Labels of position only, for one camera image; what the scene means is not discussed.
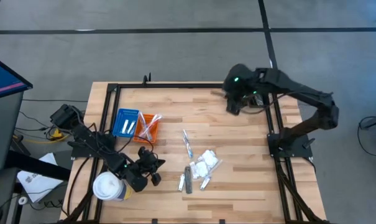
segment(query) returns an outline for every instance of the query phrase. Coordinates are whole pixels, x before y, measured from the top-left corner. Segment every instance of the computer screen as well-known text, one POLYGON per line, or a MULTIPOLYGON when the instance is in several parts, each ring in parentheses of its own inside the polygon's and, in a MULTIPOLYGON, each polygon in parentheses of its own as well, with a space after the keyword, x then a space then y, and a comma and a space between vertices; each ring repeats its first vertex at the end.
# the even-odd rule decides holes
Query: computer screen
POLYGON ((0 97, 32 88, 32 84, 0 62, 0 97))

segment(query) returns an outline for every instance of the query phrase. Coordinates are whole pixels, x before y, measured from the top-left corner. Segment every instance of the white cup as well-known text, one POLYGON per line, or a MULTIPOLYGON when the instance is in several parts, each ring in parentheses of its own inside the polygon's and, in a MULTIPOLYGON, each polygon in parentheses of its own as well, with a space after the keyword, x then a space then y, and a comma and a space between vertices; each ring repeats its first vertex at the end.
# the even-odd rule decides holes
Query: white cup
POLYGON ((131 196, 132 189, 125 180, 119 180, 107 171, 95 178, 93 192, 101 200, 123 201, 131 196))

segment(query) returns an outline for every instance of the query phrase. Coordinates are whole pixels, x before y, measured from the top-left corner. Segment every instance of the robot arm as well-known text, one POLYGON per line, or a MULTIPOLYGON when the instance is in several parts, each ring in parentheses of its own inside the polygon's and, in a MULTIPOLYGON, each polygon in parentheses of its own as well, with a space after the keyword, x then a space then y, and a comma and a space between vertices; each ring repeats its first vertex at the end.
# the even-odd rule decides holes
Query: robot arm
POLYGON ((294 140, 316 129, 332 129, 338 124, 339 109, 330 93, 316 91, 291 80, 285 73, 274 68, 257 68, 251 71, 243 64, 231 68, 222 86, 227 97, 227 111, 238 115, 242 101, 254 94, 285 94, 315 106, 315 114, 292 128, 280 131, 280 141, 294 140))

